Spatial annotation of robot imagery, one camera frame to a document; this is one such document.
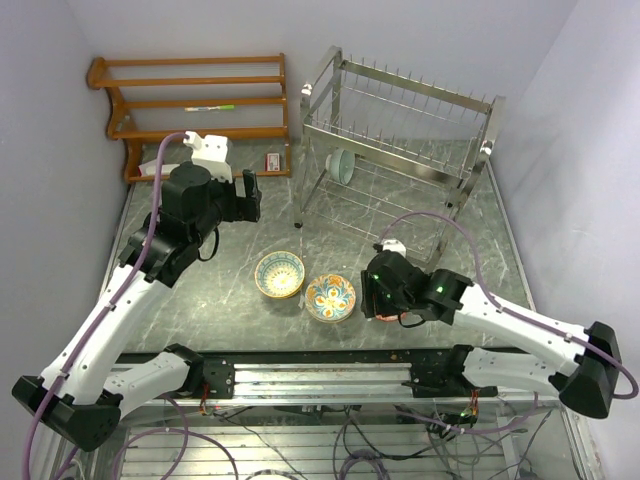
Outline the blue zigzag red bowl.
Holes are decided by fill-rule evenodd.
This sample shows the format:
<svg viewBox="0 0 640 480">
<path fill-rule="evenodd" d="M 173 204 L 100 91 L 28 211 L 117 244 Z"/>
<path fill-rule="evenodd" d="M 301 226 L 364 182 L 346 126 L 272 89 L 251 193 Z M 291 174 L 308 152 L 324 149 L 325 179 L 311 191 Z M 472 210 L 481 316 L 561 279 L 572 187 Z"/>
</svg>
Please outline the blue zigzag red bowl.
<svg viewBox="0 0 640 480">
<path fill-rule="evenodd" d="M 375 318 L 379 321 L 389 323 L 389 322 L 399 322 L 400 320 L 404 319 L 406 316 L 407 316 L 407 312 L 401 312 L 400 314 L 395 314 L 395 315 L 377 314 Z"/>
</svg>

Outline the steel dish rack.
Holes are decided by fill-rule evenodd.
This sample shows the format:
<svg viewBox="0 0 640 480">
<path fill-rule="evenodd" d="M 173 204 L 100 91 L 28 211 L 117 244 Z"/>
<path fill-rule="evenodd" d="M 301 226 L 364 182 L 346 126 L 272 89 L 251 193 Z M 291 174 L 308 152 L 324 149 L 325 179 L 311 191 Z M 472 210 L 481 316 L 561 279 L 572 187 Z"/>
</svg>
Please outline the steel dish rack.
<svg viewBox="0 0 640 480">
<path fill-rule="evenodd" d="M 501 129 L 506 99 L 442 87 L 328 48 L 302 86 L 296 228 L 334 229 L 373 243 L 396 224 L 410 255 L 434 265 L 453 235 Z M 348 185 L 325 161 L 355 154 Z"/>
</svg>

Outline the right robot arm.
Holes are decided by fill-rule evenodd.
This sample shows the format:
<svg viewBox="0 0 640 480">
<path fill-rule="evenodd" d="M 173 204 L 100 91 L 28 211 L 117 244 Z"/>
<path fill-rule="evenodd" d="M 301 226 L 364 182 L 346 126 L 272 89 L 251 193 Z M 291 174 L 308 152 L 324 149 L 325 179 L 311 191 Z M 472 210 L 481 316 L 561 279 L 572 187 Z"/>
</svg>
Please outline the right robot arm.
<svg viewBox="0 0 640 480">
<path fill-rule="evenodd" d="M 440 373 L 442 387 L 459 396 L 472 387 L 504 386 L 557 395 L 589 418 L 608 417 L 621 356 L 615 331 L 601 322 L 568 324 L 488 298 L 479 283 L 446 269 L 425 273 L 398 252 L 379 252 L 361 273 L 362 311 L 400 321 L 471 328 L 505 341 L 512 352 L 456 347 L 453 364 Z"/>
</svg>

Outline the teal dotted bowl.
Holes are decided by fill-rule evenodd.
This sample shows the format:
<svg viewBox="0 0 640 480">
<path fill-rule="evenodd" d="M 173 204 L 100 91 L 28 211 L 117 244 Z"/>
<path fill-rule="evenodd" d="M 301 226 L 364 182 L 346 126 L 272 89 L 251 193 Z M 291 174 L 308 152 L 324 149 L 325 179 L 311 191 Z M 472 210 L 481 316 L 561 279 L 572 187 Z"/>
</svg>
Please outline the teal dotted bowl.
<svg viewBox="0 0 640 480">
<path fill-rule="evenodd" d="M 355 154 L 345 149 L 335 149 L 325 161 L 329 177 L 340 185 L 348 185 L 355 170 Z"/>
</svg>

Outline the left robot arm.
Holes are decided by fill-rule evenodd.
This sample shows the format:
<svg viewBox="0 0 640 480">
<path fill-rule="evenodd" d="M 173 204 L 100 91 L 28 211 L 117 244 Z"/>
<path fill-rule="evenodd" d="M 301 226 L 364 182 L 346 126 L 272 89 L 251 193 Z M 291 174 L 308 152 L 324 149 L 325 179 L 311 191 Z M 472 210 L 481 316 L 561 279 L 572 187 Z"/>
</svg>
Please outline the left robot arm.
<svg viewBox="0 0 640 480">
<path fill-rule="evenodd" d="M 184 162 L 154 193 L 143 226 L 128 240 L 89 318 L 38 376 L 20 377 L 13 397 L 79 449 L 101 446 L 126 415 L 166 393 L 192 397 L 203 387 L 204 360 L 173 344 L 124 373 L 112 371 L 130 335 L 223 222 L 257 222 L 261 192 L 254 172 L 242 173 L 244 193 L 204 167 Z"/>
</svg>

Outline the orange blue floral bowl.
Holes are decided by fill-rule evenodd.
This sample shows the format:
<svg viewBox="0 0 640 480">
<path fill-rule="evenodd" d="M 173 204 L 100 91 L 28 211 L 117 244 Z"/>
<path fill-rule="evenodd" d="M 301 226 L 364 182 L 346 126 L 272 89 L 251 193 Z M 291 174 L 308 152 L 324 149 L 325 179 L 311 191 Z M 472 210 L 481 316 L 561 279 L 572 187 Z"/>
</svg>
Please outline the orange blue floral bowl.
<svg viewBox="0 0 640 480">
<path fill-rule="evenodd" d="M 346 320 L 356 304 L 352 283 L 338 274 L 323 274 L 313 279 L 304 294 L 305 308 L 316 320 L 337 324 Z"/>
</svg>

